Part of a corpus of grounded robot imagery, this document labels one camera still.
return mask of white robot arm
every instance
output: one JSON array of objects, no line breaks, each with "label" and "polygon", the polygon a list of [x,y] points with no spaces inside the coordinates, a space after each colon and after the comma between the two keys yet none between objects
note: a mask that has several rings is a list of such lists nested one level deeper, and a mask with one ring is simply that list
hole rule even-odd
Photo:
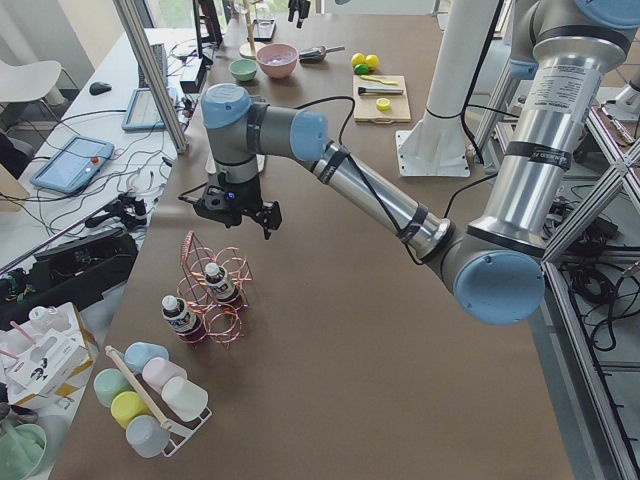
[{"label": "white robot arm", "polygon": [[227,227],[248,216],[268,238],[281,216],[277,202],[261,197],[255,155],[289,157],[391,230],[471,315],[497,325],[524,319],[544,295],[540,233],[589,105],[640,26],[640,1],[619,3],[626,12],[612,14],[598,0],[528,1],[516,25],[526,38],[514,50],[517,62],[537,72],[485,211],[464,230],[328,139],[323,115],[255,101],[232,84],[213,86],[202,99],[219,173],[201,198],[183,199]]}]

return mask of white chair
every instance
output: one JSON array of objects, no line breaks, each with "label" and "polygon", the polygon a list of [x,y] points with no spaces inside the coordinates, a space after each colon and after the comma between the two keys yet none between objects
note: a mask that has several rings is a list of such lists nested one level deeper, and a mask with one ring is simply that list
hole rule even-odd
[{"label": "white chair", "polygon": [[40,102],[51,116],[60,121],[44,97],[56,86],[60,73],[64,72],[79,91],[69,73],[55,60],[12,66],[0,60],[0,104]]}]

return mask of computer mouse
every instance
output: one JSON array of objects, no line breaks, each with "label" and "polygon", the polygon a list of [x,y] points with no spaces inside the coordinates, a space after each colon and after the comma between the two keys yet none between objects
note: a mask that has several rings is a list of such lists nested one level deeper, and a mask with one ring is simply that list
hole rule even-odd
[{"label": "computer mouse", "polygon": [[89,93],[91,95],[100,95],[102,93],[111,90],[111,85],[105,82],[93,82],[89,87]]}]

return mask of person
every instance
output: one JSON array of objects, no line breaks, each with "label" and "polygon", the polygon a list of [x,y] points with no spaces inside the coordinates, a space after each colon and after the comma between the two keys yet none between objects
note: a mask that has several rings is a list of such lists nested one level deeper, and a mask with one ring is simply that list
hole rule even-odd
[{"label": "person", "polygon": [[0,165],[17,179],[27,168],[29,162],[29,157],[17,149],[4,132],[0,132]]}]

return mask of cutting board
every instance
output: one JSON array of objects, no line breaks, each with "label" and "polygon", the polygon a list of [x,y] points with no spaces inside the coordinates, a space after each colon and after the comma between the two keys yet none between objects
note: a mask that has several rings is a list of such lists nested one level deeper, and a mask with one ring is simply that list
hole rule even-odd
[{"label": "cutting board", "polygon": [[[353,118],[356,122],[371,123],[396,123],[410,122],[411,112],[409,111],[409,97],[407,97],[407,86],[402,75],[375,75],[375,77],[385,80],[395,80],[398,85],[383,85],[379,82],[364,80],[358,75],[353,76],[353,98],[356,100],[356,108]],[[391,108],[381,112],[376,108],[376,100],[384,95],[358,95],[358,87],[392,87],[404,90],[402,95],[387,95],[391,100]]]}]

